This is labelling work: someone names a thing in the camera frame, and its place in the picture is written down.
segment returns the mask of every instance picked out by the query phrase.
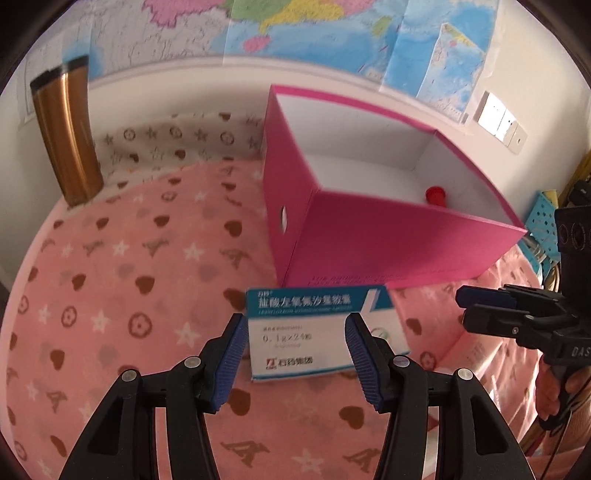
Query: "hole in box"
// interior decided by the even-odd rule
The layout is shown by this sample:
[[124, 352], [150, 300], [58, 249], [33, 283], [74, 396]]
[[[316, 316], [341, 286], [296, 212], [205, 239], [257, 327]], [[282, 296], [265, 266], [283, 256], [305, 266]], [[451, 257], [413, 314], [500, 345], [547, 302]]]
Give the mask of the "hole in box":
[[285, 209], [285, 207], [281, 207], [281, 212], [280, 212], [280, 222], [281, 222], [281, 232], [285, 233], [285, 231], [287, 230], [287, 210]]

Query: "wall switch panel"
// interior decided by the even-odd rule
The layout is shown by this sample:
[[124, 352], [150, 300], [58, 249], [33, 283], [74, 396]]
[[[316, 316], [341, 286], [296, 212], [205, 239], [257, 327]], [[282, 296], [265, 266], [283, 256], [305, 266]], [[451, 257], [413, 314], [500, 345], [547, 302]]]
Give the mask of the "wall switch panel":
[[527, 133], [503, 102], [492, 93], [483, 95], [474, 119], [514, 154], [523, 148]]

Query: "black lid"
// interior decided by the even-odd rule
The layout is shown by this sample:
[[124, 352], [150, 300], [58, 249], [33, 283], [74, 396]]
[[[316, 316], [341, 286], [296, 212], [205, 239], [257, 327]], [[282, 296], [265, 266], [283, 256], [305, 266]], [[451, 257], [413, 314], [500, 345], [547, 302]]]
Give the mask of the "black lid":
[[66, 63], [62, 63], [59, 67], [52, 70], [46, 70], [39, 77], [31, 81], [31, 93], [35, 95], [36, 91], [43, 88], [47, 84], [57, 80], [65, 73], [71, 72], [72, 70], [79, 69], [81, 67], [88, 66], [88, 55], [78, 57], [74, 60], [70, 60]]

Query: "screw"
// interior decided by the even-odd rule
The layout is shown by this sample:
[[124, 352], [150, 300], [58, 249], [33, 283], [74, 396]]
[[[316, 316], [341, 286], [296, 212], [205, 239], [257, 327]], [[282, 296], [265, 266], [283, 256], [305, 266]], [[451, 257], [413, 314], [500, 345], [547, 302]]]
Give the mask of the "screw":
[[135, 372], [135, 370], [126, 370], [121, 375], [121, 380], [123, 380], [124, 382], [133, 382], [137, 378], [137, 376], [138, 374]]
[[472, 380], [474, 374], [470, 372], [467, 368], [461, 368], [457, 371], [457, 376], [460, 377], [462, 380]]
[[394, 365], [396, 365], [397, 367], [406, 368], [407, 366], [410, 365], [410, 360], [408, 358], [406, 358], [404, 355], [398, 355], [398, 356], [394, 357], [394, 360], [392, 360], [392, 363]]
[[184, 364], [187, 368], [197, 368], [201, 365], [201, 359], [198, 356], [190, 356], [185, 359]]

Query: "blue plastic basket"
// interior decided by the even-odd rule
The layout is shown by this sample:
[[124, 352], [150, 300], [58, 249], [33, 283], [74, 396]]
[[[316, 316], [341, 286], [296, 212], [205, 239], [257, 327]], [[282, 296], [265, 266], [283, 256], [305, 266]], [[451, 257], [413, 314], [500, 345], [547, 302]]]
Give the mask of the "blue plastic basket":
[[560, 262], [558, 251], [558, 235], [554, 223], [554, 211], [556, 207], [550, 203], [546, 195], [539, 192], [534, 208], [527, 219], [525, 226], [531, 235], [544, 249], [546, 255], [554, 263]]

